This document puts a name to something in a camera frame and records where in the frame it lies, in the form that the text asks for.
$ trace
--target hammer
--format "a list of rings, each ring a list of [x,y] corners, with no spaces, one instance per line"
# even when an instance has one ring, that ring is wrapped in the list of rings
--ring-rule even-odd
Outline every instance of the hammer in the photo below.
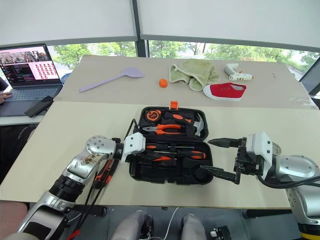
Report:
[[[194,126],[196,128],[194,135],[200,137],[200,133],[201,133],[202,129],[204,129],[205,124],[204,124],[204,121],[199,113],[197,114],[197,116],[199,118],[199,121],[194,121],[192,119],[188,119],[188,118],[185,118],[181,115],[173,114],[168,111],[164,114],[165,119],[174,119],[177,124],[187,124],[187,125]]]

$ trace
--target small orange object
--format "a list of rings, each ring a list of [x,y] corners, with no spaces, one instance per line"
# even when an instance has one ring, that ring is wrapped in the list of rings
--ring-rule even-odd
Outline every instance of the small orange object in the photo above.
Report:
[[[167,81],[167,79],[161,78],[160,81],[159,81],[159,85],[160,85],[160,87],[162,87],[162,88],[166,88],[166,87],[168,86],[168,81]]]
[[[178,110],[178,101],[171,101],[170,102],[170,110]]]
[[[146,118],[151,122],[158,121],[160,117],[161,117],[160,110],[150,110],[146,114]]]

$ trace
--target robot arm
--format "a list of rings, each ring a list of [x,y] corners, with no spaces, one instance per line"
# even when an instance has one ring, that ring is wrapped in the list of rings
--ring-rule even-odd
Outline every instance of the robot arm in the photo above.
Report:
[[[218,147],[238,148],[233,171],[201,166],[217,178],[240,183],[241,174],[256,175],[270,188],[285,189],[292,213],[304,239],[320,236],[320,171],[303,155],[280,155],[281,149],[265,132],[240,139],[218,138],[208,141]]]
[[[39,240],[59,239],[68,223],[65,213],[75,206],[76,199],[94,177],[102,160],[121,158],[122,149],[123,144],[104,136],[88,139],[83,151],[72,159],[50,190],[28,212],[18,232]]]

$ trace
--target floor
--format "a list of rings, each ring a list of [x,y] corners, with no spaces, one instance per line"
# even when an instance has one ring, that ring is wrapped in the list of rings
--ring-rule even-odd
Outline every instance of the floor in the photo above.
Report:
[[[104,217],[89,216],[81,228],[81,234],[75,240],[109,240],[119,222],[137,210],[152,215],[153,236],[164,238],[175,209],[175,207],[109,206]],[[208,240],[213,239],[210,237],[210,231],[221,226],[229,228],[232,240],[294,240],[300,237],[292,214],[244,219],[241,209],[180,207],[172,219],[166,240],[180,239],[181,219],[189,213],[201,219]],[[68,218],[72,219],[77,214],[78,212],[71,212]],[[76,222],[77,220],[74,220],[70,223],[71,227],[64,231],[61,240],[67,239]]]

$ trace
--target window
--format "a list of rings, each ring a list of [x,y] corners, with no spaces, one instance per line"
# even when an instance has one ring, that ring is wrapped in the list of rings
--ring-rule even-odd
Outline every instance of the window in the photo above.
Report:
[[[149,51],[152,58],[282,62],[297,80],[320,57],[318,52],[273,47],[157,40],[149,41]]]
[[[60,78],[71,73],[84,55],[137,56],[133,41],[54,45],[48,50]]]

